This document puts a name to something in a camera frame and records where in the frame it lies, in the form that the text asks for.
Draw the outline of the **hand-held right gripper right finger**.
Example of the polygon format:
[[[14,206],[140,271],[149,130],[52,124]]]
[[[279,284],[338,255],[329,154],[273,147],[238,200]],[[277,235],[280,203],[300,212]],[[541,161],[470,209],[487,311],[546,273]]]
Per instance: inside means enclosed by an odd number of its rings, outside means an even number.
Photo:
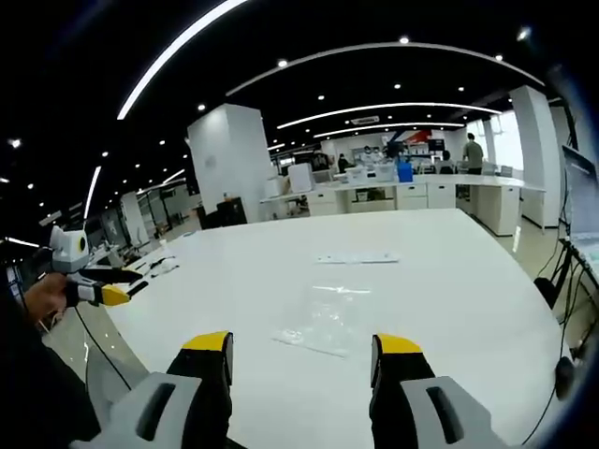
[[[490,412],[457,382],[434,374],[406,338],[373,335],[369,406],[376,448],[505,448]]]

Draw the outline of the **person's left hand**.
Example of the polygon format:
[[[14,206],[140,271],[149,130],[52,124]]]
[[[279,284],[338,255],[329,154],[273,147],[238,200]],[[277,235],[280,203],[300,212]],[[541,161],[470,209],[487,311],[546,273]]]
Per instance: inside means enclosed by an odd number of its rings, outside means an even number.
[[[48,315],[66,308],[66,276],[50,273],[32,285],[24,294],[23,304],[34,324]]]

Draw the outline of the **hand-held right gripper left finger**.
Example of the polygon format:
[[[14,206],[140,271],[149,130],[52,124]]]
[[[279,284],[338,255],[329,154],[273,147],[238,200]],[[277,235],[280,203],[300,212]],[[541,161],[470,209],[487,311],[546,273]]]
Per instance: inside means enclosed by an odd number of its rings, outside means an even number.
[[[86,391],[100,431],[71,448],[231,448],[233,334],[186,342],[167,371],[135,369],[90,351]]]

